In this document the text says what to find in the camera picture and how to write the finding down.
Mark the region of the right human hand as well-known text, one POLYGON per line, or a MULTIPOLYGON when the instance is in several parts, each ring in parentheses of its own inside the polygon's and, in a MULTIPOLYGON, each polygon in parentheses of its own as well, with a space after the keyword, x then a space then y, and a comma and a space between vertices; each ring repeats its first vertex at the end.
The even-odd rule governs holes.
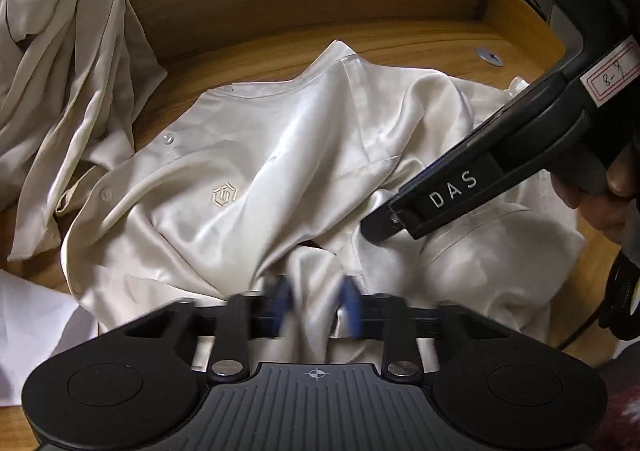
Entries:
POLYGON ((555 193, 572 210, 577 210, 593 228, 611 242, 621 245, 631 201, 636 195, 634 156, 627 148, 608 167, 605 193, 589 194, 567 185, 556 175, 551 176, 555 193))

